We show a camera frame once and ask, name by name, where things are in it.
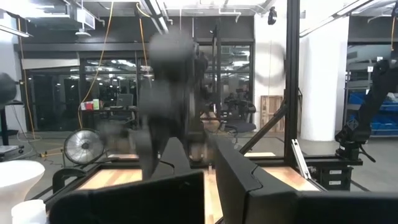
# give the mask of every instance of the metal bracket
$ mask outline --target metal bracket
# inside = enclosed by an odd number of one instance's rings
[[[297,139],[292,139],[292,149],[294,152],[294,156],[296,157],[298,169],[300,170],[301,176],[305,179],[311,179],[310,171],[308,170],[307,164],[305,163],[305,159],[303,153],[301,152],[301,148]]]

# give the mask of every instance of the white plastic part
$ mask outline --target white plastic part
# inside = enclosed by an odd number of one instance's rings
[[[47,214],[43,200],[21,202],[11,209],[12,224],[45,224]]]
[[[0,162],[0,223],[12,223],[11,209],[23,202],[28,191],[44,174],[36,161]]]

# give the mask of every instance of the orange cable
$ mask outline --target orange cable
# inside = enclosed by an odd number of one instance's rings
[[[21,19],[18,18],[18,31],[21,31]],[[24,48],[22,46],[22,37],[19,37],[19,45],[21,47],[21,58],[22,61],[24,60]],[[29,96],[27,94],[27,78],[26,78],[26,70],[24,69],[24,65],[22,64],[22,71],[24,72],[24,82],[25,82],[25,94],[26,94],[26,106],[27,106],[27,111],[29,113],[29,121],[30,121],[30,127],[32,128],[32,135],[33,139],[36,139],[35,135],[35,129],[33,125],[33,119],[32,119],[32,112],[30,111],[30,106],[29,106]]]
[[[77,111],[77,116],[78,116],[78,119],[79,119],[80,129],[83,128],[83,124],[82,124],[81,118],[80,118],[80,108],[81,108],[81,104],[84,103],[84,101],[86,101],[86,99],[88,98],[88,95],[90,94],[91,90],[93,89],[94,82],[95,82],[95,80],[96,80],[96,78],[97,78],[97,76],[98,76],[98,73],[100,72],[99,68],[100,68],[100,66],[101,66],[102,59],[103,59],[103,57],[104,57],[106,39],[108,38],[109,28],[111,27],[112,14],[113,14],[113,3],[114,3],[114,2],[112,1],[111,9],[110,9],[111,12],[110,12],[110,14],[109,14],[108,27],[106,28],[105,39],[104,39],[104,45],[103,45],[103,48],[102,48],[101,57],[99,58],[97,72],[96,72],[96,74],[95,74],[95,76],[94,76],[93,82],[92,82],[91,85],[90,85],[90,88],[89,88],[88,91],[87,91],[86,96],[85,96],[84,99],[81,101],[81,103],[79,104],[79,107],[78,107],[78,109],[77,109],[77,110],[78,110],[78,111]]]
[[[139,18],[139,28],[141,30],[141,40],[142,40],[142,49],[144,50],[144,60],[145,60],[145,66],[148,67],[148,62],[147,62],[147,54],[145,51],[145,43],[144,43],[144,29],[142,27],[142,19]]]

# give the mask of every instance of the computer monitor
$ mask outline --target computer monitor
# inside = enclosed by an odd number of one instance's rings
[[[123,108],[127,108],[128,106],[132,106],[133,101],[134,101],[133,94],[121,93],[118,96],[118,102],[116,102],[116,106],[123,106]]]

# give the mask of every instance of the white cup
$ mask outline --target white cup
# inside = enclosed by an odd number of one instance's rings
[[[21,202],[11,209],[12,224],[45,224],[47,214],[43,200]]]

